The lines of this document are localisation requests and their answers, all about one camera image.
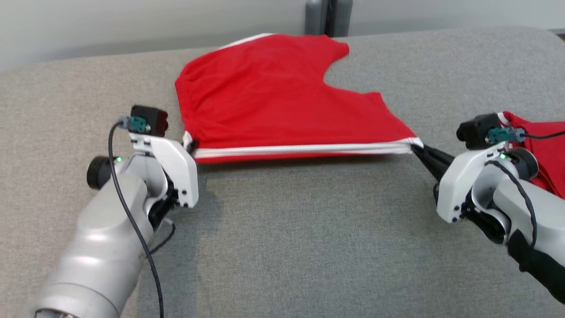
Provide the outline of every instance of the white stripe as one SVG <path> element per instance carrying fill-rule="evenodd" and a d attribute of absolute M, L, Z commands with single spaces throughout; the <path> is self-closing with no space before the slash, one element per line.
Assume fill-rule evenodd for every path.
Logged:
<path fill-rule="evenodd" d="M 510 126 L 510 122 L 508 121 L 508 119 L 506 119 L 506 117 L 504 116 L 504 113 L 498 113 L 498 120 L 504 125 L 504 126 Z"/>
<path fill-rule="evenodd" d="M 219 158 L 238 156 L 269 156 L 293 153 L 348 153 L 348 154 L 403 154 L 412 153 L 411 144 L 423 147 L 418 137 L 404 138 L 386 143 L 288 145 L 238 148 L 197 148 L 194 158 Z"/>
<path fill-rule="evenodd" d="M 236 46 L 236 45 L 239 45 L 239 44 L 242 44 L 242 43 L 245 43 L 245 42 L 253 41 L 253 40 L 256 40 L 258 38 L 266 37 L 266 36 L 273 35 L 273 34 L 274 33 L 261 33 L 261 34 L 258 34 L 258 35 L 242 38 L 241 40 L 231 42 L 228 45 L 221 46 L 221 47 L 217 48 L 216 51 L 221 50 L 221 49 L 225 49 L 225 48 L 229 48 L 230 46 Z"/>

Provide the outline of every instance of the black cable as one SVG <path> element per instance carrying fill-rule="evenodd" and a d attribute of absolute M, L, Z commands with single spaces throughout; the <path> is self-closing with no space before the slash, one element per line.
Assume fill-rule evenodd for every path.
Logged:
<path fill-rule="evenodd" d="M 164 239 L 161 243 L 159 243 L 157 246 L 155 246 L 151 251 L 149 251 L 152 255 L 159 251 L 159 249 L 163 246 L 165 246 L 165 244 L 167 244 L 167 242 L 173 237 L 173 235 L 175 234 L 176 231 L 176 226 L 174 223 L 171 223 L 172 229 L 171 232 L 169 233 L 169 236 L 167 236 L 166 239 Z"/>
<path fill-rule="evenodd" d="M 530 246 L 533 248 L 536 245 L 536 241 L 537 241 L 537 221 L 536 221 L 536 214 L 533 211 L 532 201 L 530 200 L 529 196 L 526 194 L 526 191 L 524 190 L 518 179 L 516 179 L 516 177 L 508 169 L 506 169 L 500 162 L 487 161 L 485 163 L 485 166 L 486 165 L 494 165 L 498 167 L 500 170 L 502 170 L 502 172 L 506 173 L 506 175 L 508 175 L 512 183 L 515 184 L 516 187 L 518 188 L 518 192 L 520 192 L 520 195 L 522 195 L 522 197 L 524 198 L 524 201 L 526 203 L 526 208 L 528 208 L 528 211 L 530 212 L 530 220 L 532 221 L 532 228 L 533 228 L 532 244 L 530 244 Z"/>
<path fill-rule="evenodd" d="M 116 175 L 116 167 L 114 165 L 114 161 L 112 158 L 114 157 L 114 152 L 112 151 L 112 140 L 114 138 L 114 131 L 118 126 L 121 126 L 122 122 L 115 123 L 112 128 L 110 129 L 110 134 L 108 136 L 108 156 L 110 157 L 110 172 L 112 173 L 112 180 L 114 181 L 114 186 L 116 187 L 116 192 L 118 193 L 118 197 L 120 198 L 121 206 L 124 207 L 125 214 L 128 215 L 128 219 L 131 222 L 133 229 L 135 230 L 137 237 L 140 239 L 141 246 L 145 251 L 145 255 L 147 256 L 147 261 L 149 261 L 149 266 L 151 267 L 151 272 L 153 274 L 153 278 L 155 279 L 155 286 L 157 287 L 157 296 L 159 297 L 159 317 L 164 318 L 164 307 L 163 307 L 163 292 L 161 290 L 161 283 L 159 282 L 159 276 L 157 275 L 157 268 L 155 267 L 155 263 L 153 262 L 153 257 L 151 257 L 151 252 L 149 251 L 149 247 L 145 242 L 143 235 L 141 234 L 140 228 L 137 226 L 136 220 L 133 219 L 132 213 L 129 211 L 128 204 L 125 202 L 124 195 L 121 192 L 120 184 L 118 184 L 118 176 Z"/>
<path fill-rule="evenodd" d="M 558 137 L 558 136 L 561 136 L 561 135 L 565 135 L 565 130 L 564 130 L 564 131 L 556 132 L 556 133 L 551 134 L 551 135 L 545 135 L 545 136 L 536 136 L 536 135 L 530 135 L 530 134 L 520 134 L 520 136 L 522 136 L 522 137 L 531 138 L 531 139 L 549 139 L 549 138 L 554 138 L 554 137 Z"/>

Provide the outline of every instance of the teal connector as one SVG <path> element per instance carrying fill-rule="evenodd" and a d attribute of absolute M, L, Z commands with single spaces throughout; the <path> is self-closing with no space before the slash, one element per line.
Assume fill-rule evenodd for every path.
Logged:
<path fill-rule="evenodd" d="M 148 130 L 147 121 L 141 117 L 129 117 L 129 129 L 142 134 Z"/>
<path fill-rule="evenodd" d="M 493 128 L 489 130 L 488 142 L 491 144 L 498 144 L 503 141 L 515 141 L 521 143 L 525 140 L 525 137 L 523 136 L 524 133 L 525 131 L 522 128 Z"/>

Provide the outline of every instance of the gray fabric surface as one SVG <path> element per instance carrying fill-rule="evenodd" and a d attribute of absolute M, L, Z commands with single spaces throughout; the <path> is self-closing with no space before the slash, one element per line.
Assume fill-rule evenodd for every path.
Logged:
<path fill-rule="evenodd" d="M 462 121 L 510 110 L 565 119 L 565 44 L 529 28 L 344 39 L 328 84 L 380 91 L 452 154 Z M 43 63 L 0 74 L 2 300 L 43 284 L 95 192 L 86 167 L 133 104 L 182 124 L 173 82 L 208 49 Z M 123 132 L 115 152 L 131 153 Z M 470 222 L 444 223 L 414 156 L 199 166 L 200 201 L 155 255 L 166 317 L 563 317 L 565 307 Z M 157 233 L 157 240 L 169 228 Z M 123 317 L 158 316 L 149 267 Z"/>

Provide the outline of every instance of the folded red cloth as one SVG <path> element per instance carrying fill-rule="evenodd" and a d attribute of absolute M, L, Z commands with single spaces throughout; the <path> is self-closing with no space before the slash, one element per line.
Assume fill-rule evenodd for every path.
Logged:
<path fill-rule="evenodd" d="M 324 83 L 346 56 L 327 36 L 261 35 L 188 63 L 176 80 L 198 162 L 410 153 L 421 144 L 381 95 Z"/>
<path fill-rule="evenodd" d="M 523 128 L 526 133 L 536 136 L 551 135 L 565 130 L 565 122 L 532 123 L 509 111 L 505 111 L 506 126 Z M 540 172 L 531 182 L 563 199 L 565 199 L 565 135 L 550 139 L 526 138 L 520 146 L 525 147 L 536 156 Z"/>

